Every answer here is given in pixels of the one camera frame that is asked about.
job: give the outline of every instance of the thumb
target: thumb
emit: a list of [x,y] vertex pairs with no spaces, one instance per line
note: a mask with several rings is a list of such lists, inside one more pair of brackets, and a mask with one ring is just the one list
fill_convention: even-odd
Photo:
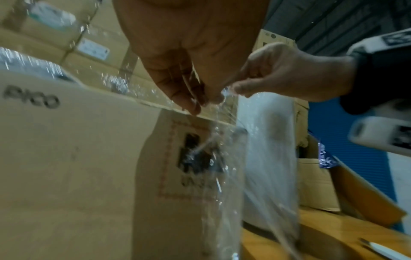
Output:
[[255,93],[269,92],[272,85],[267,78],[249,78],[233,83],[230,89],[234,94],[250,97]]

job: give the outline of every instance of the red dashed border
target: red dashed border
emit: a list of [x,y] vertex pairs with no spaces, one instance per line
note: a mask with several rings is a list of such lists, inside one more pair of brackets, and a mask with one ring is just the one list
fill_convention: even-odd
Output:
[[167,169],[170,163],[171,157],[171,148],[173,146],[173,141],[176,135],[176,128],[177,126],[186,126],[196,130],[203,130],[203,131],[210,131],[207,127],[198,126],[195,124],[188,124],[180,121],[173,120],[173,123],[170,127],[169,138],[167,140],[166,151],[164,153],[164,161],[161,168],[161,177],[160,177],[160,185],[158,187],[158,197],[163,199],[169,200],[202,200],[202,196],[192,196],[192,195],[185,195],[185,194],[177,194],[177,193],[166,193],[164,192],[165,189],[165,182],[167,179]]

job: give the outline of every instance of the black sleeve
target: black sleeve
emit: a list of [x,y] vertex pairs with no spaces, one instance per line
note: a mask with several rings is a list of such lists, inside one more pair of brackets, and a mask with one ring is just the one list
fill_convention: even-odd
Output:
[[368,54],[363,48],[351,54],[357,63],[352,92],[340,98],[349,114],[362,114],[393,99],[411,98],[411,47]]

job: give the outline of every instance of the wooden table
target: wooden table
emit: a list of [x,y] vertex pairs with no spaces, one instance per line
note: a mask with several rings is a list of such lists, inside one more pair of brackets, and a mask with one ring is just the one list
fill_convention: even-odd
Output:
[[[359,238],[411,257],[411,237],[370,222],[314,209],[301,209],[300,223],[299,248],[307,260],[385,259],[363,247],[358,241]],[[242,259],[290,258],[278,243],[244,230]]]

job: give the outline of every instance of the dark ceiling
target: dark ceiling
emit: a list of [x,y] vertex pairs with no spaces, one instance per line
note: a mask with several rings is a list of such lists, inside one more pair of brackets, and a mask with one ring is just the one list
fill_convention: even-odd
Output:
[[264,29],[316,55],[342,55],[364,39],[411,27],[411,0],[273,0]]

